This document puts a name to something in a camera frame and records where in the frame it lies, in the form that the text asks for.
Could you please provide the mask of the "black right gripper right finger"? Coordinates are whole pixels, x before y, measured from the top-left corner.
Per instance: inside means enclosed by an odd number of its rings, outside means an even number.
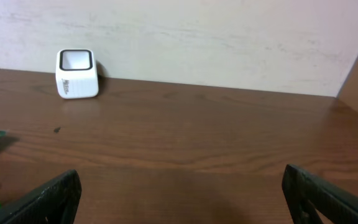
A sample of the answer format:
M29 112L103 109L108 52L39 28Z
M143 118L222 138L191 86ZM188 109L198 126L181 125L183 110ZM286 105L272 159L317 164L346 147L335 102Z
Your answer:
M294 223L322 224L321 213L333 223L358 224L358 197L298 166L286 165L282 190Z

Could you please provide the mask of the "white barcode scanner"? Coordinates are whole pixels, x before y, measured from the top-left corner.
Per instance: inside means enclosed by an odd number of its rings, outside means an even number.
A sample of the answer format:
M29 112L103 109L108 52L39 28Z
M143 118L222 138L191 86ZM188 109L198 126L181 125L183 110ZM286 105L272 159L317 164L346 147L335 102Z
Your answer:
M99 92L98 73L90 49L63 49L57 53L55 81L64 99L92 98Z

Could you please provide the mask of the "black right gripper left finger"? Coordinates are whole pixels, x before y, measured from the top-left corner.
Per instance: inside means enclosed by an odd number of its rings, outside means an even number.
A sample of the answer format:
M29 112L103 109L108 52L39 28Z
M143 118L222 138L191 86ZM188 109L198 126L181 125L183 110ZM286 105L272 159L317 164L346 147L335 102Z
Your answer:
M0 224L73 224L81 197L76 170L68 170L0 207Z

